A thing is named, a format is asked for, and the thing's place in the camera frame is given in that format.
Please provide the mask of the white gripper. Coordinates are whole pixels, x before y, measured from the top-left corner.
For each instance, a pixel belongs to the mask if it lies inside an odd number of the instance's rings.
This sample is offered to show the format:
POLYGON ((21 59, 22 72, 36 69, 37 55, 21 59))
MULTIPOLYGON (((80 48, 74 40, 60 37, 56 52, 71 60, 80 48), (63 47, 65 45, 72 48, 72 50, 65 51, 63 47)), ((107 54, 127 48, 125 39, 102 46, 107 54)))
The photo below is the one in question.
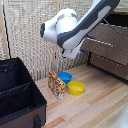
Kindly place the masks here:
MULTIPOLYGON (((94 39, 94 36, 92 35, 87 35, 87 37, 90 39, 94 39)), ((70 59, 74 59, 76 55, 79 53, 80 47, 81 44, 64 43, 63 44, 64 52, 62 53, 62 56, 70 59)), ((86 51, 80 50, 80 53, 86 54, 86 51)))

